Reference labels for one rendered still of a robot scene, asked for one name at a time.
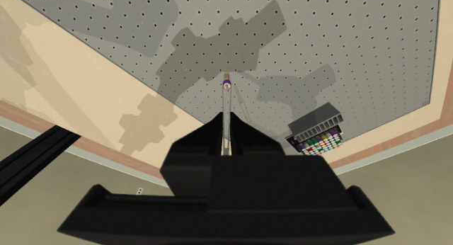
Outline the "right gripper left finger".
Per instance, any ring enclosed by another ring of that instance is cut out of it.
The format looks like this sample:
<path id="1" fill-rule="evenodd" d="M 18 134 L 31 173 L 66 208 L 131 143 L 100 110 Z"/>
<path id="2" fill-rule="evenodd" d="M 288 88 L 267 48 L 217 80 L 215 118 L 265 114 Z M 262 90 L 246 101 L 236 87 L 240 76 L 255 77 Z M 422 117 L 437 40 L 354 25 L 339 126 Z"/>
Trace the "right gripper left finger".
<path id="1" fill-rule="evenodd" d="M 222 155 L 222 138 L 223 112 L 220 112 L 208 123 L 173 142 L 168 154 L 196 153 Z"/>

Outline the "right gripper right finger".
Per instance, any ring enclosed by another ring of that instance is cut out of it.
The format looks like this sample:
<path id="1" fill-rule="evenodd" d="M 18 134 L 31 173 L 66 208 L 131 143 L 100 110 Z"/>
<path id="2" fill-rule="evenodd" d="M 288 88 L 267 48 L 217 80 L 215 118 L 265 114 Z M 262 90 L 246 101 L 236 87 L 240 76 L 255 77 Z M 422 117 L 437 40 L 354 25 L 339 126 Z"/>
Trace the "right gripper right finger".
<path id="1" fill-rule="evenodd" d="M 237 155 L 237 149 L 238 155 L 286 155 L 279 142 L 248 125 L 234 112 L 230 112 L 230 140 L 231 155 Z"/>

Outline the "grey bar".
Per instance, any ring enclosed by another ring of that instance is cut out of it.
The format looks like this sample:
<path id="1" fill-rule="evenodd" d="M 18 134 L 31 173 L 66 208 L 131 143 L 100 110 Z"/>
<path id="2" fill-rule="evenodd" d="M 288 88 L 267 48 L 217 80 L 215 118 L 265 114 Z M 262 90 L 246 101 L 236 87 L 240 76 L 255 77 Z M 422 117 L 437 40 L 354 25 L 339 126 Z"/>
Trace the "grey bar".
<path id="1" fill-rule="evenodd" d="M 222 83 L 222 110 L 224 110 L 224 94 L 223 94 L 223 83 Z M 227 145 L 227 148 L 225 148 L 225 143 L 224 143 L 224 111 L 223 111 L 223 155 L 229 155 L 230 112 L 231 112 L 231 106 L 229 106 L 229 131 L 228 131 L 228 145 Z"/>

